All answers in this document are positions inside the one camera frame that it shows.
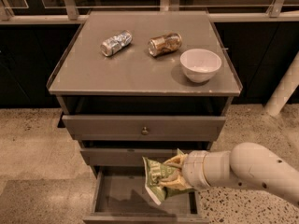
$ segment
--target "ceramic bowl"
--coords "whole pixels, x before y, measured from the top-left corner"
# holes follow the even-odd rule
[[[196,83],[210,80],[221,68],[221,58],[207,49],[189,49],[180,56],[186,77]]]

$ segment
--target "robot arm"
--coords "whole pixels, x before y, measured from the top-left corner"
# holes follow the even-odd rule
[[[193,151],[182,175],[195,189],[260,189],[299,207],[299,172],[269,149],[243,143],[232,151]]]

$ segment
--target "gray tabletop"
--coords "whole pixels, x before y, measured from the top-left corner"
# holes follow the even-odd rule
[[[132,43],[112,57],[101,43],[122,30],[133,34]],[[181,48],[157,58],[150,56],[150,38],[177,32]],[[204,85],[189,81],[179,57],[188,49],[209,49],[222,60],[221,70]],[[205,12],[201,11],[94,11],[66,57],[50,93],[56,95],[169,95],[237,96],[241,88],[226,60]]]

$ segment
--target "speckled floor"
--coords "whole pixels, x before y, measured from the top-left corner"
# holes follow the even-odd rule
[[[95,178],[66,129],[60,109],[0,109],[0,223],[83,223]],[[299,105],[275,118],[261,105],[231,105],[212,151],[242,142],[268,147],[299,170]],[[263,191],[200,192],[211,223],[299,223],[299,208]]]

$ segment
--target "gold can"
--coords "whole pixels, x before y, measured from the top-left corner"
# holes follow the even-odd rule
[[[180,34],[171,33],[161,35],[149,40],[149,54],[153,57],[173,52],[181,47],[182,39]]]

